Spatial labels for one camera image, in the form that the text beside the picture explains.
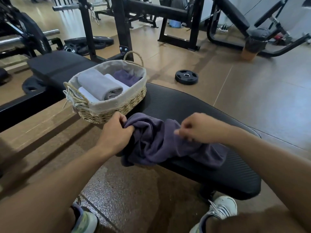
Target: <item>crumpled purple towel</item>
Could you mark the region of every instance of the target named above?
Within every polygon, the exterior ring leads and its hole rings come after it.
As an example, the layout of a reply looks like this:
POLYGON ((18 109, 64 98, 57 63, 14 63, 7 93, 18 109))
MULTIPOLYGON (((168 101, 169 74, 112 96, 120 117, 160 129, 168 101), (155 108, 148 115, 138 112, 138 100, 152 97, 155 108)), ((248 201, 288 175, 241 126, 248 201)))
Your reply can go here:
POLYGON ((219 168, 229 151, 221 144, 201 144, 189 142, 174 134, 180 124, 172 119, 162 121, 135 113, 124 124, 124 128, 133 125, 133 136, 120 153, 123 166, 134 164, 155 165, 165 160, 179 156, 189 156, 209 168, 219 168))
POLYGON ((128 87, 133 86, 137 83, 142 77, 136 77, 135 75, 131 75, 125 70, 118 70, 112 75, 118 81, 124 83, 128 87))

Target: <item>white wall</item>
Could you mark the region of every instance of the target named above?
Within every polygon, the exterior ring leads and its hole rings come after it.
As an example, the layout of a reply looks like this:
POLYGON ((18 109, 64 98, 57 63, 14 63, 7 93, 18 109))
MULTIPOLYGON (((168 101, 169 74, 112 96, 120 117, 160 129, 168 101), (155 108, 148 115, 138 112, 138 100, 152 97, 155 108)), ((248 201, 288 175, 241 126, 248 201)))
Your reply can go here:
MULTIPOLYGON (((239 11, 244 15, 252 7, 254 7, 260 0, 230 0, 239 11)), ((255 6, 245 17, 251 25, 251 29, 254 28, 254 23, 275 3, 279 0, 262 0, 257 6, 255 6)), ((302 7, 302 3, 305 0, 288 0, 284 9, 278 16, 278 20, 281 22, 284 29, 290 32, 292 37, 299 38, 303 32, 311 33, 311 9, 302 7)), ((207 18, 210 15, 212 9, 212 0, 204 0, 202 18, 207 18)), ((219 23, 227 23, 231 25, 228 18, 222 13, 219 23)), ((270 20, 265 21, 260 27, 269 27, 270 20)))

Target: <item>forearm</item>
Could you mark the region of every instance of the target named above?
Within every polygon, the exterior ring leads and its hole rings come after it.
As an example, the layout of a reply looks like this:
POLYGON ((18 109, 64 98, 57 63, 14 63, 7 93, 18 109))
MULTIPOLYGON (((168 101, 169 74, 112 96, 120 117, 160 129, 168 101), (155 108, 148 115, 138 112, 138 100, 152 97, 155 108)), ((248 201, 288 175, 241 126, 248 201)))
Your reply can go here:
POLYGON ((97 148, 40 181, 30 184, 0 204, 3 232, 46 232, 68 210, 95 172, 111 154, 97 148))
POLYGON ((233 128, 228 145, 261 176, 307 230, 311 230, 311 161, 239 128, 233 128))

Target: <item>basket handle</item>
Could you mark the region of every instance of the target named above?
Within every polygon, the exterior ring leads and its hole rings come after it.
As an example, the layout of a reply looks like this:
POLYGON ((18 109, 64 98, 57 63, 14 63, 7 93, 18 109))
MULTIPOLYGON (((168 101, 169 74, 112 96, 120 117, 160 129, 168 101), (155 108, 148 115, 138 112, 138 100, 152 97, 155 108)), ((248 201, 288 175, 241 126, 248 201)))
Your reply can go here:
POLYGON ((79 103, 86 103, 86 104, 89 103, 89 100, 81 92, 79 92, 79 90, 77 90, 74 86, 72 86, 70 83, 64 82, 64 86, 66 87, 66 89, 68 89, 68 88, 72 89, 75 93, 77 93, 79 96, 81 96, 83 98, 83 100, 82 100, 82 99, 77 98, 75 96, 74 100, 76 100, 79 103))
POLYGON ((129 63, 131 63, 131 64, 135 64, 135 65, 138 65, 138 66, 141 66, 141 67, 144 67, 144 61, 142 60, 142 57, 140 56, 140 54, 138 54, 137 52, 135 52, 135 51, 128 51, 126 54, 125 54, 125 56, 124 56, 124 59, 123 59, 124 61, 126 61, 126 62, 129 62, 129 63), (140 60, 142 61, 142 64, 140 65, 140 64, 138 64, 138 63, 135 63, 135 62, 133 62, 133 61, 127 61, 126 60, 126 57, 130 54, 130 53, 134 53, 134 54, 136 54, 136 55, 138 55, 138 57, 140 58, 140 60))

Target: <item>shoe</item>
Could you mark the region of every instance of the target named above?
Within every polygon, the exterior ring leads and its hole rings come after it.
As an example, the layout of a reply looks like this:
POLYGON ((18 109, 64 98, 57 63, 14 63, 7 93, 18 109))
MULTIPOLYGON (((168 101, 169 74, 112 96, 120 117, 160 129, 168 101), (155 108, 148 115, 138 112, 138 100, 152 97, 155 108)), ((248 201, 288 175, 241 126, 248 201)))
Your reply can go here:
POLYGON ((71 230, 71 233, 94 233, 98 223, 97 217, 91 212, 84 211, 77 204, 73 204, 72 208, 78 210, 80 216, 71 230))
POLYGON ((196 224, 189 233, 205 233, 202 231, 202 225, 209 216, 224 220, 230 216, 238 214, 238 208, 233 198, 229 196, 220 196, 214 202, 210 201, 209 211, 201 218, 200 222, 196 224))

